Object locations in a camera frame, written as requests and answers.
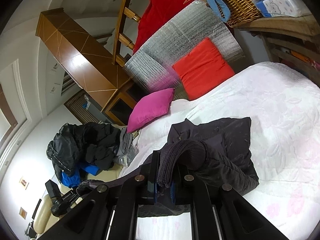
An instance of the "white bedspread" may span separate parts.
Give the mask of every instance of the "white bedspread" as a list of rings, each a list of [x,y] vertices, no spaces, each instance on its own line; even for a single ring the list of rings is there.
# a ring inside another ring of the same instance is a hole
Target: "white bedspread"
[[[282,64],[253,65],[141,130],[139,153],[125,175],[167,141],[172,124],[249,116],[252,161],[260,185],[245,195],[290,240],[306,239],[320,220],[320,89]],[[137,239],[191,239],[189,214],[138,219]]]

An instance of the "metal bolt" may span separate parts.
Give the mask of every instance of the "metal bolt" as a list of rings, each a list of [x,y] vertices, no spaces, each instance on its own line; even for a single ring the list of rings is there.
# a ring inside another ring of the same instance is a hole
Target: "metal bolt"
[[[231,185],[230,184],[223,184],[222,185],[222,189],[224,191],[230,191],[232,189]]]
[[[184,179],[186,181],[193,181],[195,178],[192,175],[186,175],[186,176],[184,176]]]
[[[97,190],[98,190],[98,192],[100,192],[100,193],[105,192],[107,189],[108,189],[108,187],[107,187],[106,185],[104,185],[104,184],[99,185],[99,186],[97,187]]]
[[[143,181],[143,180],[144,180],[144,176],[141,175],[141,174],[139,174],[139,175],[135,176],[134,179],[135,179],[136,181]]]

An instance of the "pink pillow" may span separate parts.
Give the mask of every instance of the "pink pillow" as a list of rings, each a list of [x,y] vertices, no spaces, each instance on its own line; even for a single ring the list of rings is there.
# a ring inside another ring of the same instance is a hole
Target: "pink pillow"
[[[165,115],[173,95],[174,88],[167,88],[143,97],[130,114],[127,132],[133,132],[156,117]]]

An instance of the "red cloth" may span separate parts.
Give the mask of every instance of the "red cloth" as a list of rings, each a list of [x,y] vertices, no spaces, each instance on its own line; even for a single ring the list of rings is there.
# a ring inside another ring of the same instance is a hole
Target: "red cloth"
[[[188,6],[193,0],[150,0],[150,4],[138,25],[138,37],[133,53],[173,16]]]
[[[190,100],[203,96],[235,74],[209,38],[196,45],[172,68],[180,76]]]

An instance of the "framed picture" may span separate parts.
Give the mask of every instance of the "framed picture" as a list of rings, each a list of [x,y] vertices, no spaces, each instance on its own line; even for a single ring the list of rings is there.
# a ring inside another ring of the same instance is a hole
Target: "framed picture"
[[[26,219],[27,212],[21,207],[19,211],[19,215],[23,217],[23,219]]]
[[[28,185],[29,185],[29,182],[27,182],[24,177],[22,177],[19,181],[19,183],[21,184],[21,186],[24,188],[24,189],[27,189]]]

